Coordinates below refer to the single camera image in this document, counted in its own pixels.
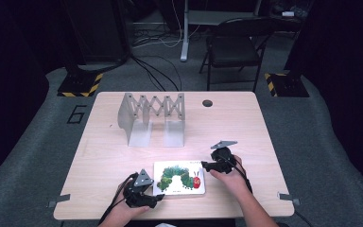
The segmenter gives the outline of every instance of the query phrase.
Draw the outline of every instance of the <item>gray floor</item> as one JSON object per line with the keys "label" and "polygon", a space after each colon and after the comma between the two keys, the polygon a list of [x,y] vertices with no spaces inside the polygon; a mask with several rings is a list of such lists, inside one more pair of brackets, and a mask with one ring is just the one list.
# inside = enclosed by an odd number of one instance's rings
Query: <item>gray floor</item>
{"label": "gray floor", "polygon": [[[363,178],[349,162],[331,128],[327,107],[318,90],[305,78],[310,97],[272,97],[266,72],[283,73],[291,36],[275,35],[269,41],[256,95],[290,194],[302,202],[296,211],[313,226],[363,226]],[[166,47],[151,44],[134,48],[134,56],[150,62],[174,81],[181,77],[183,91],[206,89],[205,73],[198,73],[205,53],[204,38],[190,42],[188,62],[180,62],[182,44]],[[219,75],[236,74],[218,70]],[[244,69],[242,74],[252,71]],[[57,89],[66,72],[47,75],[50,90],[34,120],[0,167],[0,226],[61,226],[47,202],[61,193],[96,96],[59,97]],[[174,88],[161,76],[168,91]],[[215,90],[249,90],[250,84],[219,85]],[[103,91],[157,91],[147,73],[132,60],[104,74],[98,86]],[[85,112],[80,124],[66,124],[76,105]],[[297,215],[276,218],[290,226],[308,226]],[[96,226],[96,220],[68,221],[64,226]],[[245,226],[239,219],[237,226]]]}

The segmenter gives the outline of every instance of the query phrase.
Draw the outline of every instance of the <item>picture book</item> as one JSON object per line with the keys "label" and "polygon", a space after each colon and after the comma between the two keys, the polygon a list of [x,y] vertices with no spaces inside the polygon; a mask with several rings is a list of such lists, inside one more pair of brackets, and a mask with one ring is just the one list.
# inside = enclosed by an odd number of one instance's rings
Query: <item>picture book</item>
{"label": "picture book", "polygon": [[200,195],[205,193],[201,161],[154,163],[153,195]]}

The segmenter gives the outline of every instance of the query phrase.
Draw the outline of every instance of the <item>yellow and black striped tape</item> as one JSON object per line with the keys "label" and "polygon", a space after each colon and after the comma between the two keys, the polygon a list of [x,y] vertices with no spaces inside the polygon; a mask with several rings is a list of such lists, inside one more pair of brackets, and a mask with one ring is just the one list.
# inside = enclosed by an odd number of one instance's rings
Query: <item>yellow and black striped tape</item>
{"label": "yellow and black striped tape", "polygon": [[285,76],[285,74],[265,74],[265,79],[267,80],[270,94],[272,96],[278,96],[278,94],[276,93],[276,90],[275,90],[275,86],[273,85],[272,79],[270,78],[270,75]]}
{"label": "yellow and black striped tape", "polygon": [[58,93],[58,96],[93,96],[96,89],[98,89],[99,82],[102,79],[103,74],[96,76],[93,86],[88,93]]}

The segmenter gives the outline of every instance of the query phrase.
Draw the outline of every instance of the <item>black chair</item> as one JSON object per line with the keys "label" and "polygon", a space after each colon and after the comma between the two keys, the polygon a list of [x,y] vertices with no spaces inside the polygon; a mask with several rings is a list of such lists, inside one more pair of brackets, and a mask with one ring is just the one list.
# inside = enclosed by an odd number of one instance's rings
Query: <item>black chair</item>
{"label": "black chair", "polygon": [[273,32],[274,22],[270,18],[237,18],[216,26],[214,34],[206,40],[207,53],[199,69],[202,73],[203,66],[208,65],[207,91],[212,84],[211,67],[240,67],[240,72],[245,66],[257,66],[255,79],[227,81],[253,82],[255,92],[265,47]]}

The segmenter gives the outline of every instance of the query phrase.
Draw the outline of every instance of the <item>wooden table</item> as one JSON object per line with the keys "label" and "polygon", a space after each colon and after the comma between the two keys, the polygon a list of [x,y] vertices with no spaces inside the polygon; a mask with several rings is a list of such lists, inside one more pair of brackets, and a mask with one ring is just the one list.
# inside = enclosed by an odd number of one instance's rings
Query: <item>wooden table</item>
{"label": "wooden table", "polygon": [[[132,93],[136,99],[146,95],[171,96],[178,93]],[[163,145],[164,117],[151,116],[153,129],[149,147],[129,147],[125,132],[117,125],[117,113],[124,93],[97,95],[94,107],[81,136],[78,150],[64,183],[54,217],[99,219],[111,203],[117,186],[131,173],[144,168],[153,178],[157,161],[211,160],[210,146],[220,140],[237,141],[230,146],[240,156],[251,181],[253,194],[272,217],[294,213],[291,201],[281,201],[278,192],[288,194],[285,179],[269,138],[258,101],[251,92],[185,92],[185,133],[183,148]],[[204,107],[202,101],[213,101]],[[138,219],[170,218],[240,218],[237,201],[222,182],[204,174],[206,192],[201,197],[167,199]]]}

